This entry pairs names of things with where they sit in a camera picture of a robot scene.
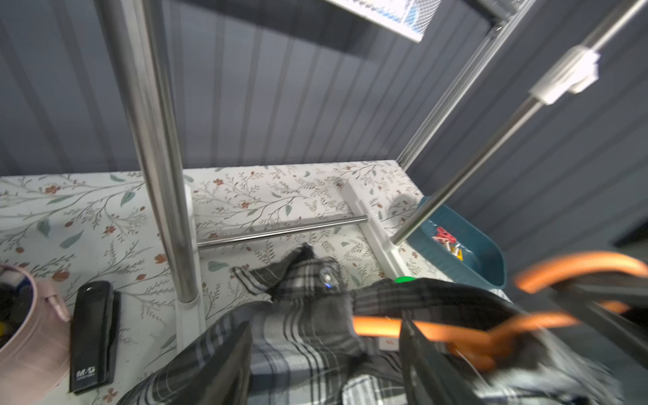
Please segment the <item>red clothespin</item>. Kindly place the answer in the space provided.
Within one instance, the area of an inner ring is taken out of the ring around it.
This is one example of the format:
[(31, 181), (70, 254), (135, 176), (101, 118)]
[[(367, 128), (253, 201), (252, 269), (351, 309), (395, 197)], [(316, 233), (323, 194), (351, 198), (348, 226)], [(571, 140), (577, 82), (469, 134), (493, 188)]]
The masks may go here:
[(457, 244), (457, 238), (440, 226), (436, 227), (433, 239), (442, 245), (448, 244), (453, 246)]

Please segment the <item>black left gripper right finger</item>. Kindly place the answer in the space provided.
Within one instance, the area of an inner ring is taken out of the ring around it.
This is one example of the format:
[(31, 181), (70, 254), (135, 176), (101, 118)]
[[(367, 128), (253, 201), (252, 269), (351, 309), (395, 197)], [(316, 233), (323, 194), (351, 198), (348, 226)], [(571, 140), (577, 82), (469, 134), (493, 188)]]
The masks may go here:
[(401, 325), (399, 356), (408, 404), (481, 403), (481, 399), (410, 320)]

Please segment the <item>grey plaid long-sleeve shirt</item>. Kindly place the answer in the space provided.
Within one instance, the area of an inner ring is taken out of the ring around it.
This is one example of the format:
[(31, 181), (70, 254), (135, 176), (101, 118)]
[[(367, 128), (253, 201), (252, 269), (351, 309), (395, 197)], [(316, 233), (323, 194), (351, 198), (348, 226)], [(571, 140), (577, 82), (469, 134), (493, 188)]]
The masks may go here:
[[(352, 327), (356, 295), (378, 303), (383, 279), (348, 290), (339, 264), (305, 244), (266, 267), (234, 267), (256, 296), (224, 314), (167, 366), (123, 395), (124, 404), (168, 404), (201, 371), (234, 330), (251, 327), (251, 404), (404, 404), (402, 364), (376, 339)], [(621, 383), (601, 364), (549, 332), (523, 337), (511, 358), (479, 371), (467, 356), (450, 364), (487, 404), (621, 404)]]

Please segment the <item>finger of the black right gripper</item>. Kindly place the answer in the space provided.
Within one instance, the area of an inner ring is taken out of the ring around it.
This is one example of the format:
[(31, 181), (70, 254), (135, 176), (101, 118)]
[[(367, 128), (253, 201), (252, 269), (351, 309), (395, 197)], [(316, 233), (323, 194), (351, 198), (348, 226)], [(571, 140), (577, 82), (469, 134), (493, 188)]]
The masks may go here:
[(559, 283), (555, 302), (647, 367), (646, 283)]

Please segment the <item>yellow clothespin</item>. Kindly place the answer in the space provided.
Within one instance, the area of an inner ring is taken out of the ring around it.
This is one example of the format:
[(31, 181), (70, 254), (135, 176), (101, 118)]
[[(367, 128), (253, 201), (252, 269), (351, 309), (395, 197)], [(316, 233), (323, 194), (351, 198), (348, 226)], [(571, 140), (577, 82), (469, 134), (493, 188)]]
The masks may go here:
[(463, 252), (462, 252), (462, 248), (460, 248), (460, 247), (458, 247), (458, 246), (452, 246), (452, 247), (451, 247), (451, 253), (452, 253), (452, 255), (453, 255), (455, 258), (457, 258), (457, 259), (460, 260), (460, 261), (463, 261)]

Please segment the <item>brown orange hanger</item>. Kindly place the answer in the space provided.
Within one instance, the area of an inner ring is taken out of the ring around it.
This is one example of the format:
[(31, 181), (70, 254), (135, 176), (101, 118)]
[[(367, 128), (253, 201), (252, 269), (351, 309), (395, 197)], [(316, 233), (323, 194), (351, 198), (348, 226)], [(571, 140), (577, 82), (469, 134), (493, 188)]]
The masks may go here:
[[(529, 268), (516, 280), (536, 294), (560, 283), (646, 283), (645, 263), (620, 253), (594, 251), (554, 258)], [(578, 323), (561, 312), (523, 314), (485, 290), (428, 278), (379, 285), (377, 305), (358, 294), (353, 329), (363, 337), (395, 339), (404, 319), (411, 319), (432, 342), (442, 342), (454, 356), (465, 355), (479, 371), (490, 371), (511, 358), (522, 338), (534, 332)]]

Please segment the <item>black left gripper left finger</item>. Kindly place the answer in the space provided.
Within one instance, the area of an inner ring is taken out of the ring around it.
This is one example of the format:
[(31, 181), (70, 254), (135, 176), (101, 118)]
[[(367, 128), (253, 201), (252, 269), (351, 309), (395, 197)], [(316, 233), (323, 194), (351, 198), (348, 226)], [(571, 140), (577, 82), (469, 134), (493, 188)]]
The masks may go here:
[(171, 403), (247, 404), (251, 346), (251, 327), (248, 322), (243, 322)]

